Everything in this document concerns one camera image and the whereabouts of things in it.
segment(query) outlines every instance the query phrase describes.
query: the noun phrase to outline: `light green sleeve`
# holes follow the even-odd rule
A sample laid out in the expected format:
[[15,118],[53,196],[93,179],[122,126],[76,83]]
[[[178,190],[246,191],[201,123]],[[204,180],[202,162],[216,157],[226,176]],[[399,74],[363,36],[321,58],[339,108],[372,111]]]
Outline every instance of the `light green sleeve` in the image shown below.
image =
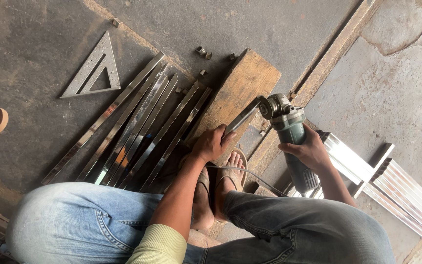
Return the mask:
[[127,264],[181,264],[185,258],[187,242],[172,227],[150,225]]

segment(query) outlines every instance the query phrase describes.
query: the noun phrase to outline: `blue jeans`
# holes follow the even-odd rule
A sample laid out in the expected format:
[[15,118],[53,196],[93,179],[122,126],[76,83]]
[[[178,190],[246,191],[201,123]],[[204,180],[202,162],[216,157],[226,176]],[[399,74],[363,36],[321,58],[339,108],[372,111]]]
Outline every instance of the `blue jeans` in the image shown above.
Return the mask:
[[[24,264],[125,263],[161,197],[82,182],[44,186],[20,201],[8,246]],[[255,237],[188,244],[183,263],[395,263],[382,226],[341,202],[231,191],[223,213]]]

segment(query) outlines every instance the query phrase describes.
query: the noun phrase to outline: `left hand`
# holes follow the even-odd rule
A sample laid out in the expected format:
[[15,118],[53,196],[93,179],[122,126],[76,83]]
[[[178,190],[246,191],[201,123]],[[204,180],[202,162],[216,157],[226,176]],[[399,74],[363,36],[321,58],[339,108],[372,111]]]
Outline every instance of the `left hand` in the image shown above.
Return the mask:
[[222,137],[226,127],[226,124],[222,124],[215,129],[207,129],[203,132],[193,146],[191,156],[199,157],[205,162],[219,158],[226,151],[231,140],[237,135],[236,132],[231,132]]

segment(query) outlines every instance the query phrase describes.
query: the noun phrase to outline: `bare foot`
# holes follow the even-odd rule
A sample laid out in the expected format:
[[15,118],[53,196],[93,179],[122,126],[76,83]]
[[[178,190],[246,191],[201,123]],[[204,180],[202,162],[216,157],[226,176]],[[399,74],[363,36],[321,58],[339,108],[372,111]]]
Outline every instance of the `bare foot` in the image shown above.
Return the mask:
[[[227,161],[226,166],[245,169],[242,164],[243,160],[240,159],[240,155],[237,152],[233,151],[231,153],[231,156],[229,157],[229,160]],[[220,173],[222,174],[225,170],[229,169],[218,169],[218,175]],[[240,170],[232,171],[237,175],[240,183],[245,172]],[[226,217],[222,214],[222,208],[224,207],[224,200],[226,198],[226,195],[231,190],[236,190],[236,188],[234,183],[232,183],[231,179],[229,179],[229,177],[222,178],[222,180],[216,186],[216,189],[214,191],[214,217],[217,220],[227,221]]]
[[[206,167],[203,167],[201,172],[208,177]],[[211,211],[208,192],[201,182],[196,183],[195,195],[193,196],[193,213],[195,218],[190,229],[205,230],[214,224],[214,215]]]

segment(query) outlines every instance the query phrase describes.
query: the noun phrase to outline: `right hand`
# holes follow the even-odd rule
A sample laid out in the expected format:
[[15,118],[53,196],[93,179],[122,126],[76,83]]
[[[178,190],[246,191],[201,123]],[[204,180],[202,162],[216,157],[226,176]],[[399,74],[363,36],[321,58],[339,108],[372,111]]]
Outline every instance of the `right hand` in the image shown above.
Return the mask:
[[315,174],[319,174],[320,171],[327,170],[333,165],[318,133],[308,125],[304,123],[302,125],[306,134],[306,139],[302,145],[281,143],[278,148],[285,153],[293,154]]

